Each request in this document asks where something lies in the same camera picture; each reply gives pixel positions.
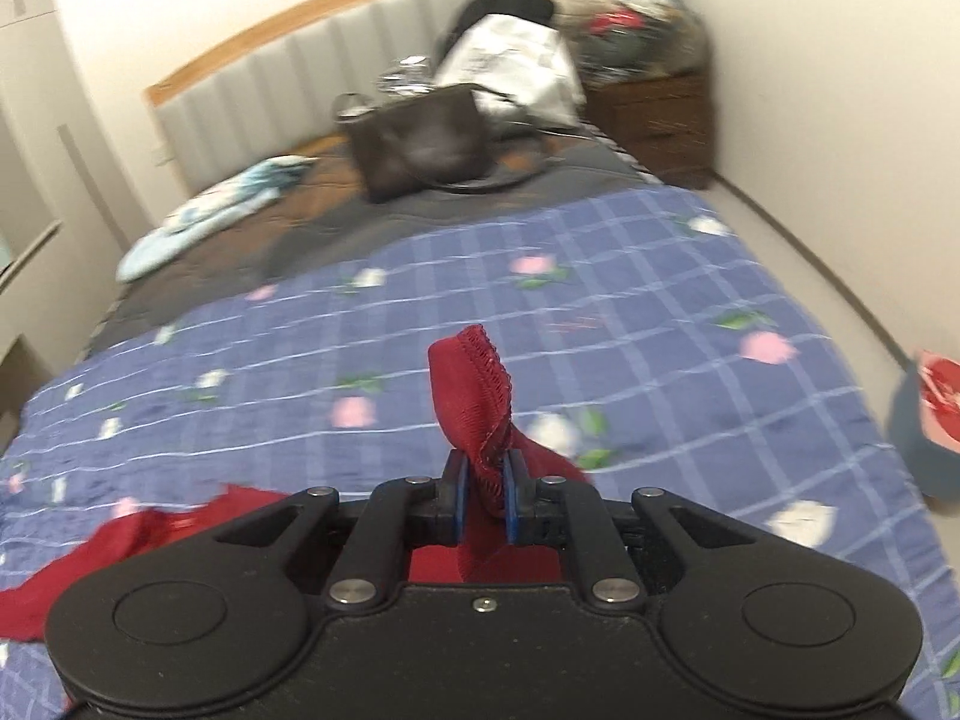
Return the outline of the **red long sleeve shirt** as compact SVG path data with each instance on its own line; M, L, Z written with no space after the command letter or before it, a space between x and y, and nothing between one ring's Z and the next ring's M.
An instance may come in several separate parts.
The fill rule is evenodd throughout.
M511 421L511 377L487 333L471 325L428 348L431 396L439 427L470 461L466 536L455 548L425 546L413 553L409 577L434 583L537 583L562 578L560 558L544 546L511 546L505 535L503 458L519 450L534 478L558 475L586 481L578 466L524 436ZM101 525L66 556L2 593L2 637L43 639L53 602L73 582L129 557L157 550L206 528L274 504L272 491L229 484L190 512L148 509Z

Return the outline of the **plastic bag of clothes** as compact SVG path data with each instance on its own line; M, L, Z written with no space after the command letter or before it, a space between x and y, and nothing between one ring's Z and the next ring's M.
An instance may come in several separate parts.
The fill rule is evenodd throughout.
M690 75L709 64L700 17L685 0L556 0L556 26L589 86Z

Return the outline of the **blue floral plaid quilt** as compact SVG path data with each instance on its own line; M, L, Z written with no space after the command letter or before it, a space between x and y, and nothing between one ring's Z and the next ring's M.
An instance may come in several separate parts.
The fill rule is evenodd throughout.
M231 486L358 500L452 449L545 450L875 572L924 644L903 699L958 712L958 592L833 340L678 188L458 224L244 286L41 388L2 460L2 617L112 523L189 527Z

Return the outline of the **dark grey bed sheet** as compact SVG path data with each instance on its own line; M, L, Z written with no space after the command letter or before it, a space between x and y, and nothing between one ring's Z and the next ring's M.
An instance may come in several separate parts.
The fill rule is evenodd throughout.
M83 356L93 358L209 302L251 293L321 266L358 260L421 232L659 182L646 166L594 130L553 137L550 148L556 156L550 171L505 192L444 195L427 190L376 205L359 192L347 151L329 146L317 155L308 176L281 199L122 289Z

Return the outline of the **light blue floral pillow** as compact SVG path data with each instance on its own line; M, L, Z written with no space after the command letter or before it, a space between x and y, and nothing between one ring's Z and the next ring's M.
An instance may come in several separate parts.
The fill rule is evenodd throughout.
M311 156L272 156L197 193L132 245L117 265L116 280L127 284L146 277L192 245L276 202L308 176L315 162Z

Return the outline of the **brown leather handbag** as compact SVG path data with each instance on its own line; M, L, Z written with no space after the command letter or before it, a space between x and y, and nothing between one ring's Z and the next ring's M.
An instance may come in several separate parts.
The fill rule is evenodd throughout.
M387 203L423 190L501 192L548 172L553 160L544 134L525 109L519 110L519 132L532 138L537 158L526 171L496 172L498 138L477 103L480 93L512 101L509 94L477 83L440 86L382 106L361 93L338 96L335 120L368 200Z

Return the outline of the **dark wooden nightstand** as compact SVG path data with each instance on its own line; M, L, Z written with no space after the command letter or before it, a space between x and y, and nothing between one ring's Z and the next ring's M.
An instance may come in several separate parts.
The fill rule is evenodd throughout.
M586 86L586 117L664 184L715 178L715 106L708 71Z

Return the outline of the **silver patterned pouch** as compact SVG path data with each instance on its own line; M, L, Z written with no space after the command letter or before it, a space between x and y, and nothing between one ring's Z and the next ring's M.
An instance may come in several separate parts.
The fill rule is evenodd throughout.
M397 60L377 78L377 89L387 96L411 98L433 89L433 64L428 55L409 55Z

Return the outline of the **wooden padded headboard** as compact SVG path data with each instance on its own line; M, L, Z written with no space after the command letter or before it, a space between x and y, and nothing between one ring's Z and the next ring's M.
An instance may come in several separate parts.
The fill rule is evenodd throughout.
M194 195L274 154L335 135L332 106L398 59L427 55L469 0L306 0L229 37L146 90Z

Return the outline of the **white shopping bag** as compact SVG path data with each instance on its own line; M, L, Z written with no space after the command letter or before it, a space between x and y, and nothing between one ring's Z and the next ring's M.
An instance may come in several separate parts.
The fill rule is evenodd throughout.
M578 130L586 102L562 35L501 13L485 16L455 41L433 83L470 85L478 109L503 127L527 119L547 130Z

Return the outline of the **black backpack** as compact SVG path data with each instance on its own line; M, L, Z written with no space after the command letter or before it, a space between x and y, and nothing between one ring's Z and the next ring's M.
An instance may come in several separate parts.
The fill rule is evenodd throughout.
M550 26L555 11L553 0L469 0L455 18L454 26L449 31L448 44L452 46L470 28L490 15L514 16L536 25Z

